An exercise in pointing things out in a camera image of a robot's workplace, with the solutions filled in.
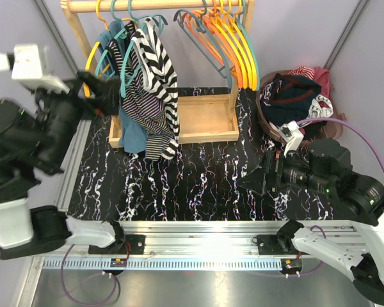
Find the thin-striped black tank top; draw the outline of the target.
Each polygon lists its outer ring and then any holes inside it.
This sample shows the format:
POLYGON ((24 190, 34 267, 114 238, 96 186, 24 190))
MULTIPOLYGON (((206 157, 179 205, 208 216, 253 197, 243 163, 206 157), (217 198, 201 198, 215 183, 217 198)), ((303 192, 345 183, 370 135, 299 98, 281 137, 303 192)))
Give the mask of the thin-striped black tank top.
MULTIPOLYGON (((133 63, 133 56, 134 56, 134 51, 131 52, 131 59, 132 59, 133 68, 136 68, 138 64, 133 63)), ((146 118, 146 116, 142 113, 143 108, 140 105, 142 102, 152 102, 153 98, 151 94, 148 94, 143 89, 143 87, 136 80, 136 77, 131 83, 131 85, 126 89, 127 96, 125 98, 121 96, 120 102, 121 102, 122 109, 134 121, 136 121, 140 126, 142 126, 145 129, 147 125, 143 123, 143 120, 146 118)))

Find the black white wide-striped tank top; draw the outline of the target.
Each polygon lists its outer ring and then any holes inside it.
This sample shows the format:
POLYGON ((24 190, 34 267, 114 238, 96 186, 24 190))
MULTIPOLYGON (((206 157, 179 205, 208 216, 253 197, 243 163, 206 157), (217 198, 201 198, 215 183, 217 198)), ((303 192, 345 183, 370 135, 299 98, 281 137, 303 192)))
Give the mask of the black white wide-striped tank top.
POLYGON ((140 70, 136 80, 153 98, 140 105, 148 132, 146 158, 171 160, 176 156, 180 134, 177 74, 154 26, 152 17, 147 17, 132 36, 133 63, 140 70))

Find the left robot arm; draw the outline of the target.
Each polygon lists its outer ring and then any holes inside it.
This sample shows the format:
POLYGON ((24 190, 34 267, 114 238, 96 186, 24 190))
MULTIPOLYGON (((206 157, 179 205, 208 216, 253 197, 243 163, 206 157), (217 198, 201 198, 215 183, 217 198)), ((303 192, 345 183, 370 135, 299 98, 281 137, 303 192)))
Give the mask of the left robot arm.
POLYGON ((28 192, 40 182, 35 171, 62 173, 62 162, 84 119, 116 115, 119 77, 101 80, 79 71, 66 90, 33 91, 35 115, 15 101, 0 100, 0 260, 55 251, 67 244, 117 254, 126 238, 117 221, 89 222, 54 205, 31 208, 28 192))

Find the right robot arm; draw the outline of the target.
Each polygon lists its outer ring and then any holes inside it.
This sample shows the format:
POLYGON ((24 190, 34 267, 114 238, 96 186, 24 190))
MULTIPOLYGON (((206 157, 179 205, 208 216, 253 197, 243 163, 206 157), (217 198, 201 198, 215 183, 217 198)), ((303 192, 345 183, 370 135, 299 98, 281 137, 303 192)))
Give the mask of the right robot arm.
POLYGON ((256 236, 253 243, 264 243, 274 253, 311 255, 343 273, 366 299, 384 306, 384 186, 353 171, 347 148, 333 139, 318 139, 309 145, 307 159, 268 151, 237 184, 261 196, 287 187, 327 196, 363 238, 367 252, 344 248, 295 220, 286 222, 271 242, 256 236))

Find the yellow hanger on left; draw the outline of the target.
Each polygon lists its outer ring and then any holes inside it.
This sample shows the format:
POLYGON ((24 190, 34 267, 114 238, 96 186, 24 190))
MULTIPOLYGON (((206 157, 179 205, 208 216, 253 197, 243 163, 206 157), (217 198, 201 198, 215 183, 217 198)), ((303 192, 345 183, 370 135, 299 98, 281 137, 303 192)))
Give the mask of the yellow hanger on left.
POLYGON ((103 19, 100 16, 100 3, 101 3, 101 0, 98 0, 96 2, 95 13, 96 13, 98 19, 104 23, 104 26, 106 29, 99 35, 97 41, 95 42, 94 46, 92 47, 92 50, 90 51, 90 54, 89 54, 88 59, 86 61, 86 65, 85 65, 84 70, 86 72, 90 71, 91 64, 92 64, 92 61, 94 59, 95 53, 96 53, 96 51, 99 51, 101 53, 101 57, 100 57, 100 60, 98 62, 98 64, 100 65, 100 68, 99 68, 99 72, 95 73, 95 75, 96 76, 101 75, 101 76, 109 77, 115 73, 115 71, 113 70, 113 67, 111 66, 110 60, 108 58, 107 50, 106 50, 106 46, 111 41, 112 36, 111 36, 110 31, 109 31, 109 27, 108 27, 108 23, 106 22, 106 19, 103 19))

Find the yellow hanger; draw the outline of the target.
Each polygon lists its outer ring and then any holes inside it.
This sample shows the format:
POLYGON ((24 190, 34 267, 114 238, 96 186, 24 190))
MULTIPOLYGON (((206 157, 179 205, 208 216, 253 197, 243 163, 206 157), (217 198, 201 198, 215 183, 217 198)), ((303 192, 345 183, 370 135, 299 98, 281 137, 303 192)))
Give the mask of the yellow hanger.
POLYGON ((228 7, 223 14, 223 20, 225 22, 225 29, 230 37, 234 48, 236 49, 236 57, 239 63, 243 77, 242 88, 249 88, 251 90, 256 89, 255 78, 256 73, 254 71, 253 57, 250 52, 250 48, 246 41, 245 35, 238 24, 237 14, 243 12, 243 3, 238 1, 238 11, 232 12, 232 1, 227 1, 228 7))
POLYGON ((222 49, 230 61, 230 73, 237 79, 238 88, 246 89, 252 83, 252 67, 248 58, 248 49, 242 44, 240 38, 243 34, 236 24, 236 18, 231 17, 231 1, 228 1, 228 10, 225 11, 223 1, 217 5, 212 1, 213 9, 208 16, 208 24, 221 41, 222 49))
POLYGON ((88 59, 86 61, 86 65, 85 65, 84 70, 86 72, 90 71, 91 64, 92 64, 92 61, 94 59, 95 53, 96 53, 96 51, 99 51, 101 53, 101 57, 100 57, 100 60, 98 62, 98 64, 100 65, 100 68, 99 68, 99 72, 95 73, 95 75, 96 76, 101 75, 101 76, 109 77, 115 73, 115 71, 113 70, 113 67, 111 66, 110 60, 108 58, 107 50, 106 50, 106 46, 111 41, 112 36, 111 36, 110 31, 109 31, 109 27, 108 27, 108 23, 106 22, 106 19, 103 19, 100 16, 100 3, 101 3, 101 0, 98 0, 96 2, 95 13, 96 13, 98 19, 104 23, 104 26, 106 29, 99 35, 97 41, 95 42, 94 46, 92 47, 92 50, 90 51, 90 54, 89 54, 88 59))

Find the blue tank top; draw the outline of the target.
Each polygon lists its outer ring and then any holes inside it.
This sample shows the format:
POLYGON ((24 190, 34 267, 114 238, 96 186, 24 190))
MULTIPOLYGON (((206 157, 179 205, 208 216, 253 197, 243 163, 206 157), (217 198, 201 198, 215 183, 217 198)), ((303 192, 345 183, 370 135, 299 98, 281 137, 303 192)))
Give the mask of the blue tank top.
MULTIPOLYGON (((129 21, 125 25, 125 30, 127 32, 125 47, 129 45, 129 39, 135 29, 135 23, 133 21, 129 21)), ((120 54, 120 51, 118 50, 118 43, 115 39, 112 39, 112 41, 109 42, 107 50, 108 54, 111 56, 111 64, 115 69, 115 74, 112 77, 119 76, 122 69, 123 54, 120 54)), ((138 154, 144 152, 146 150, 148 137, 146 130, 134 121, 121 106, 119 108, 118 116, 120 119, 120 128, 122 133, 118 144, 128 154, 138 154)))

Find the grey-blue hanger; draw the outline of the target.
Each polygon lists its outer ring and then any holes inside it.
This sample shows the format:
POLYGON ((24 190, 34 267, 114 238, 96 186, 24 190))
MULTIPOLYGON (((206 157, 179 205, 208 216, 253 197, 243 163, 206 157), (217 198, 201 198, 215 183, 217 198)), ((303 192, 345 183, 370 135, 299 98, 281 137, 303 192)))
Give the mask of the grey-blue hanger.
POLYGON ((207 1, 200 1, 200 3, 202 4, 200 10, 179 9, 176 11, 173 21, 177 23, 219 76, 227 82, 227 88, 231 90, 234 76, 229 70, 230 61, 222 49, 221 41, 208 24, 210 13, 207 1))

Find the orange hanger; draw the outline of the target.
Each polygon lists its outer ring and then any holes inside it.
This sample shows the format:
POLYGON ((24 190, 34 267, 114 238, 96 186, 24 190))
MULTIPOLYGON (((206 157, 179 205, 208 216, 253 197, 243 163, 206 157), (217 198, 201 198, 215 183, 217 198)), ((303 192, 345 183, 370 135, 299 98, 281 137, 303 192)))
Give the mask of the orange hanger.
POLYGON ((186 28, 189 39, 198 47, 229 86, 235 79, 239 88, 249 85, 241 44, 235 36, 233 18, 228 18, 223 1, 213 1, 212 7, 182 14, 181 24, 186 28))

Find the black marble mat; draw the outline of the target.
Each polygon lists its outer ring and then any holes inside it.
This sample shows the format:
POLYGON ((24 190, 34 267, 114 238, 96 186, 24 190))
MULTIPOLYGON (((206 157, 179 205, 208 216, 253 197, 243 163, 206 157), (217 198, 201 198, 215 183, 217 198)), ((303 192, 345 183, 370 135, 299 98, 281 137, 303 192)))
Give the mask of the black marble mat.
POLYGON ((272 221, 337 218, 328 200, 300 189, 260 196, 237 181, 280 144, 263 133, 255 94, 239 92, 239 139, 179 147, 152 162, 109 144, 109 118, 92 121, 68 213, 78 219, 119 221, 272 221))

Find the wooden clothes rack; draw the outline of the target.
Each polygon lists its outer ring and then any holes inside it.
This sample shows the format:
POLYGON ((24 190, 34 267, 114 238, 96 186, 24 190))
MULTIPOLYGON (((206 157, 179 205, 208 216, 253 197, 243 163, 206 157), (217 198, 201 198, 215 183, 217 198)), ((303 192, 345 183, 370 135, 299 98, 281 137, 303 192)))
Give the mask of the wooden clothes rack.
MULTIPOLYGON (((92 47, 88 41, 80 13, 95 13, 97 1, 61 1, 61 9, 74 33, 74 36, 88 59, 92 47)), ((117 1, 117 11, 127 11, 128 1, 117 1)), ((101 1, 100 12, 110 9, 111 1, 101 1)), ((200 1, 134 1, 134 10, 167 10, 194 8, 200 1)), ((95 70, 97 62, 91 64, 90 71, 95 70)), ((229 94, 199 95, 179 98, 180 144, 236 141, 239 137, 237 116, 234 110, 237 100, 237 82, 229 94)))

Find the navy garment in basket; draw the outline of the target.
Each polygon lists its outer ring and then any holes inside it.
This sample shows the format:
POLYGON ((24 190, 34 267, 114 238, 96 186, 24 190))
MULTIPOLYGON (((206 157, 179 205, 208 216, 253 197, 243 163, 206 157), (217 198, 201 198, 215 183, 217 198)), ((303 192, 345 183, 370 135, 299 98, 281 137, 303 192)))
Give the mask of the navy garment in basket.
POLYGON ((268 122, 281 126, 306 119, 320 93, 321 86, 308 77, 276 74, 262 89, 260 108, 268 122))

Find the brown laundry basket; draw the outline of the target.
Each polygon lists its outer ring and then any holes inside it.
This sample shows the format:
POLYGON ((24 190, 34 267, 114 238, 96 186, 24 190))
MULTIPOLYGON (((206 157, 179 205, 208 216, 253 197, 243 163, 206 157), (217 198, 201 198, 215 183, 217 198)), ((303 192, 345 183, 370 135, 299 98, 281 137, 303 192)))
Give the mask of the brown laundry basket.
MULTIPOLYGON (((257 118, 259 121, 259 124, 262 128, 262 130, 273 140, 278 143, 281 143, 283 145, 286 144, 286 142, 280 137, 278 132, 272 128, 272 126, 269 124, 269 122, 265 119, 261 107, 260 107, 260 94, 264 88, 264 86, 271 82, 276 74, 286 74, 289 70, 278 70, 271 72, 267 75, 265 75, 260 80, 260 90, 256 94, 256 106, 257 106, 257 118)), ((324 139, 324 138, 332 138, 332 139, 338 139, 341 137, 343 133, 343 127, 339 123, 334 122, 328 122, 326 125, 322 126, 318 131, 314 138, 307 139, 303 138, 303 141, 301 142, 300 147, 306 148, 313 142, 315 139, 324 139)))

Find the red striped garment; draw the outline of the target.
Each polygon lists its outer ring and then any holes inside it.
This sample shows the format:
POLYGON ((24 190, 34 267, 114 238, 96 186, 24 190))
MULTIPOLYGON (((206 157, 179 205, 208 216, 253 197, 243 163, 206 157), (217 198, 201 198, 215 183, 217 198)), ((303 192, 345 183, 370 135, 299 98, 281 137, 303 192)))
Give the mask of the red striped garment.
POLYGON ((288 72, 289 75, 300 75, 308 77, 321 86, 321 95, 326 98, 330 96, 330 71, 321 67, 298 67, 288 72))

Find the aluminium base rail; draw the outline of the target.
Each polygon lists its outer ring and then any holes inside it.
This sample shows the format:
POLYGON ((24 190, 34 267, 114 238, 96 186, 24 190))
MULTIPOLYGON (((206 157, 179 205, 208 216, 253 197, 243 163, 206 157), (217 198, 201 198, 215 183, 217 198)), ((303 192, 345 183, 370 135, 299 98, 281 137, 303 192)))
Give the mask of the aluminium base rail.
MULTIPOLYGON (((68 212, 79 164, 83 156, 91 123, 79 130, 67 174, 63 177, 56 206, 68 212)), ((116 136, 111 121, 109 144, 116 136)), ((145 253, 132 259, 134 264, 147 265, 174 259, 174 266, 194 269, 202 263, 212 269, 229 269, 234 264, 252 261, 260 264, 261 257, 251 242, 256 234, 270 234, 286 219, 272 221, 121 221, 125 231, 146 238, 145 253)))

